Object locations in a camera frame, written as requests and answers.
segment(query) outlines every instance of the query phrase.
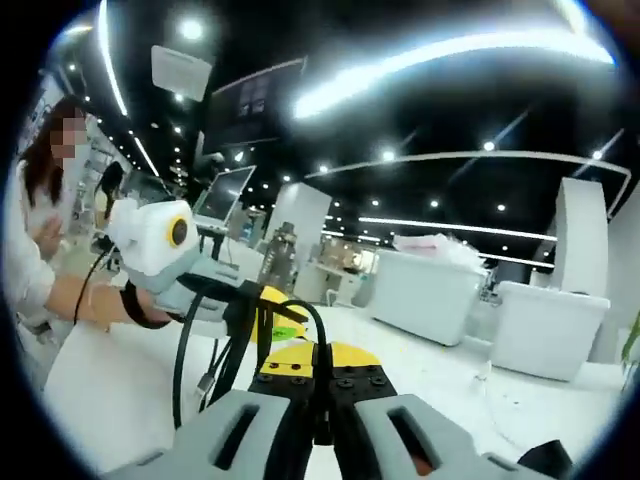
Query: green plant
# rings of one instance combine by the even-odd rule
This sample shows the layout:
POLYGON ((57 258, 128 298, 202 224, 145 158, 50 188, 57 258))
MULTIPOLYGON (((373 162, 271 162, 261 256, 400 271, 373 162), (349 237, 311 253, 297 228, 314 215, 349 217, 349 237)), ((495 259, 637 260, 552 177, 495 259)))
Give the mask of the green plant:
POLYGON ((635 369, 638 368, 638 364, 640 364, 640 360, 638 360, 638 358, 630 358, 631 349, 638 337, 640 337, 640 312, 638 312, 636 321, 631 327, 629 338, 627 338, 624 347, 622 347, 622 366, 626 375, 625 387, 627 386, 629 379, 633 376, 635 369))

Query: plastic bag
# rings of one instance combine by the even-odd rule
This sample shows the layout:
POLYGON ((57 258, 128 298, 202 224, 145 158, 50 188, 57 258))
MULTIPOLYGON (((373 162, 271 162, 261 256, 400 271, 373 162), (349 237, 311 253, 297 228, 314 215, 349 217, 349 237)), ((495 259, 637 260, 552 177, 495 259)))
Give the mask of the plastic bag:
POLYGON ((475 248, 463 245, 457 239, 447 237, 441 233, 422 237, 396 235, 393 239, 393 246, 399 252, 412 253, 421 257, 438 258, 455 265, 467 267, 475 272, 486 273, 484 259, 480 257, 475 248))

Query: long dark hair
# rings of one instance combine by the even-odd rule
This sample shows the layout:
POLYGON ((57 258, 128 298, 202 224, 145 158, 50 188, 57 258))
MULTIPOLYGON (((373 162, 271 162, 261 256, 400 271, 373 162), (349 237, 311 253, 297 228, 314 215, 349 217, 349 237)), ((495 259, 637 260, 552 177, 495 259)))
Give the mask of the long dark hair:
POLYGON ((111 207, 113 207, 113 202, 115 201, 115 191, 122 183, 123 176, 124 169, 122 168, 122 165, 118 162, 112 162, 105 169, 102 174, 102 178, 98 182, 96 190, 102 190, 107 196, 107 211, 105 212, 106 218, 109 218, 109 215, 111 214, 111 207))
POLYGON ((63 171, 56 166, 51 153, 51 134, 59 132, 62 138, 63 121, 80 117, 85 118, 80 102, 71 95, 64 97, 47 114, 38 135, 22 154, 26 161, 24 184, 31 207, 35 206, 34 193, 39 186, 47 187, 54 205, 60 200, 63 171))

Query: green sticker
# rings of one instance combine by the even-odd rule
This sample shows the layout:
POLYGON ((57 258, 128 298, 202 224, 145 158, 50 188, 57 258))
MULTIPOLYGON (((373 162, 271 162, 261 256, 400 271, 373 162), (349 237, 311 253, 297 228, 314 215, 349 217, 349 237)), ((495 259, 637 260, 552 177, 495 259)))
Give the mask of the green sticker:
POLYGON ((297 335, 297 330, 291 327, 274 327, 271 333, 271 339, 274 342, 281 342, 283 340, 291 340, 297 335))

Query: black screw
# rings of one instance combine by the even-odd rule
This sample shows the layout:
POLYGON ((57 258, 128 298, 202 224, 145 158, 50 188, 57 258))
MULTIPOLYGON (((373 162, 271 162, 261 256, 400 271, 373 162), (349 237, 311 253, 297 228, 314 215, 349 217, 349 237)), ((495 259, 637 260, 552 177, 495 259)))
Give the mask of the black screw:
POLYGON ((353 382, 348 378, 341 378, 340 380, 338 380, 338 386, 340 388, 351 388, 353 387, 353 382))
POLYGON ((371 377, 369 380, 376 387, 381 387, 387 383, 387 379, 384 377, 371 377))

